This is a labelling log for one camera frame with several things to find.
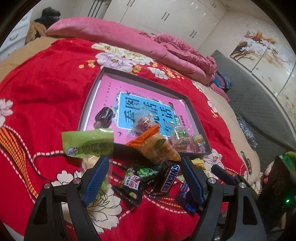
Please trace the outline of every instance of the tree painting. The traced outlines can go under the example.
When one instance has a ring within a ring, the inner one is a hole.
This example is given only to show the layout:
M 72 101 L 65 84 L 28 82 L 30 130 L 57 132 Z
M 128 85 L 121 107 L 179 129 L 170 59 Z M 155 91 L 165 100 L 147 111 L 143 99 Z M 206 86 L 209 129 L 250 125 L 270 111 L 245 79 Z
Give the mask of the tree painting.
M 257 61 L 259 60 L 258 57 L 266 53 L 281 65 L 282 62 L 287 62 L 287 60 L 275 49 L 275 43 L 274 39 L 264 37 L 260 31 L 257 31 L 257 33 L 247 31 L 230 56 L 236 61 L 241 59 Z

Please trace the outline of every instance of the beige sheet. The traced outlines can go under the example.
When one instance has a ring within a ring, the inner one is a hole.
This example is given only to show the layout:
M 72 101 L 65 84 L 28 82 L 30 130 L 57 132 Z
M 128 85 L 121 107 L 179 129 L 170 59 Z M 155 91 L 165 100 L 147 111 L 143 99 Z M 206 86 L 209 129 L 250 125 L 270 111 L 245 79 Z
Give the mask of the beige sheet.
M 57 39 L 51 37 L 38 38 L 28 43 L 26 46 L 17 49 L 14 53 L 10 54 L 5 60 L 0 61 L 0 82 L 15 67 L 17 67 L 30 57 L 33 57 L 39 51 L 48 48 L 56 40 Z M 243 151 L 246 157 L 250 159 L 253 173 L 249 176 L 248 182 L 250 184 L 253 184 L 257 179 L 260 171 L 259 157 L 257 153 L 253 151 L 247 143 L 247 140 L 239 127 L 235 113 L 233 112 L 230 105 L 226 102 L 226 100 L 219 94 L 215 93 L 211 88 L 206 87 L 198 82 L 195 82 L 194 84 L 200 86 L 204 90 L 208 98 L 216 107 L 220 116 L 225 121 L 230 132 L 232 143 L 234 144 L 234 147 L 238 155 L 241 157 L 240 152 Z

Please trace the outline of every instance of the pink blanket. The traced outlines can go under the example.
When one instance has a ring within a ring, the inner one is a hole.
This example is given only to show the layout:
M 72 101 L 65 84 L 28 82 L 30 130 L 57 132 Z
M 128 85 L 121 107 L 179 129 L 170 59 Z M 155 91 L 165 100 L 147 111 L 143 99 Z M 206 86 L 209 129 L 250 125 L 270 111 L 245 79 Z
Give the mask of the pink blanket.
M 208 68 L 212 59 L 201 58 L 198 54 L 196 60 L 190 57 L 190 62 L 186 61 L 184 56 L 180 58 L 182 54 L 172 54 L 172 48 L 168 51 L 166 46 L 143 36 L 142 32 L 118 23 L 90 17 L 67 18 L 54 23 L 46 34 L 103 42 L 141 53 L 204 85 L 214 80 L 213 70 L 216 67 Z
M 213 57 L 204 57 L 191 45 L 169 34 L 158 34 L 152 39 L 164 46 L 170 53 L 201 68 L 206 74 L 213 74 L 217 70 Z

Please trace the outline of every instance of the red bedspread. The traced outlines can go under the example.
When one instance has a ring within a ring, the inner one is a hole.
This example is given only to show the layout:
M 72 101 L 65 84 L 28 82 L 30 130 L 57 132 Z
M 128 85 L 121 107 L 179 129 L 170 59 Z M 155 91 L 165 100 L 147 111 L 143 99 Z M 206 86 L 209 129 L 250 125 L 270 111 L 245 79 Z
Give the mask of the red bedspread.
M 152 59 L 82 39 L 61 39 L 10 72 L 0 84 L 0 219 L 24 235 L 41 187 L 61 185 L 79 176 L 80 160 L 64 156 L 61 132 L 77 130 L 82 108 L 100 65 L 131 72 L 189 97 L 205 129 L 212 154 L 207 166 L 230 173 L 246 170 L 229 131 L 211 101 L 192 81 Z M 111 185 L 124 177 L 126 163 L 113 160 Z M 100 191 L 88 208 L 102 240 L 183 240 L 199 216 L 186 213 L 170 196 L 150 200 L 144 192 L 138 208 Z M 65 219 L 67 205 L 63 204 Z M 70 235 L 73 227 L 67 224 Z

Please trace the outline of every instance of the metal screw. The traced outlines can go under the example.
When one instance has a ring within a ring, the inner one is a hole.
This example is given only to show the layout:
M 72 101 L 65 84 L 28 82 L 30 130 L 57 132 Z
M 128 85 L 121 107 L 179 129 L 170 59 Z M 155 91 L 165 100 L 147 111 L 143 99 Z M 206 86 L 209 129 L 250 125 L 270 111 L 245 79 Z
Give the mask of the metal screw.
M 212 183 L 212 184 L 214 184 L 214 183 L 217 182 L 217 180 L 216 180 L 215 178 L 213 178 L 213 177 L 210 177 L 210 178 L 208 179 L 208 181 L 209 181 L 209 183 Z
M 50 186 L 51 186 L 51 184 L 50 184 L 50 183 L 45 183 L 43 187 L 44 187 L 45 189 L 49 189 L 49 188 L 50 188 Z
M 79 177 L 73 179 L 74 184 L 78 184 L 80 182 L 81 182 L 81 179 Z
M 246 188 L 246 187 L 247 187 L 247 185 L 246 185 L 245 183 L 239 183 L 239 186 L 240 186 L 241 188 Z

